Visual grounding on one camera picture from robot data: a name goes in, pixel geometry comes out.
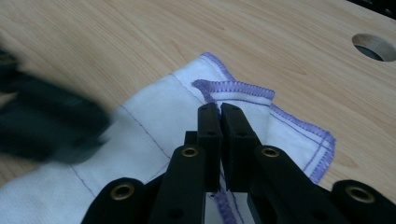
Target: screw hole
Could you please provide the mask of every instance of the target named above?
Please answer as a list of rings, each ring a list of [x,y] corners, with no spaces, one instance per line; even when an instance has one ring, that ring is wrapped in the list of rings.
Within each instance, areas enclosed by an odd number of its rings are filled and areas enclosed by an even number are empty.
[[[194,147],[188,147],[181,150],[181,154],[185,157],[194,157],[198,155],[198,150]]]
[[[267,156],[267,157],[278,157],[279,152],[272,148],[263,148],[262,155]]]
[[[375,202],[375,197],[369,191],[362,189],[360,187],[348,186],[346,187],[346,193],[354,200],[361,203],[373,203]]]
[[[125,200],[134,194],[134,185],[131,183],[124,183],[117,185],[111,190],[111,198],[116,201]]]

